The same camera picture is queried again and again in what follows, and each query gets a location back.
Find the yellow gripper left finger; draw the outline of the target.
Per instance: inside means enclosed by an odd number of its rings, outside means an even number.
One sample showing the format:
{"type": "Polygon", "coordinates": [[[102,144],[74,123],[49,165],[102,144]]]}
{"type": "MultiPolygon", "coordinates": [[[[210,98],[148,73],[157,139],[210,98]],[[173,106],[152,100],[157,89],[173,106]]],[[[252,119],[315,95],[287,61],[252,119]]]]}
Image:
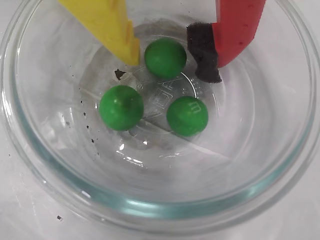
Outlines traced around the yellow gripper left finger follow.
{"type": "Polygon", "coordinates": [[[140,64],[140,41],[134,36],[125,0],[60,0],[93,36],[126,65],[140,64]]]}

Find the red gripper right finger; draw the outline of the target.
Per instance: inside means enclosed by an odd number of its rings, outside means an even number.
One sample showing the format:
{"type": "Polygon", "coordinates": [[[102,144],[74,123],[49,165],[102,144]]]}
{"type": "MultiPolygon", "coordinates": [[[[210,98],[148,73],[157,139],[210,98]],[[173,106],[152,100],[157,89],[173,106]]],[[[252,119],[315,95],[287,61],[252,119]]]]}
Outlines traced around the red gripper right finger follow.
{"type": "Polygon", "coordinates": [[[196,62],[196,77],[220,83],[219,69],[233,61],[254,39],[265,0],[217,0],[217,21],[186,27],[187,49],[196,62]]]}

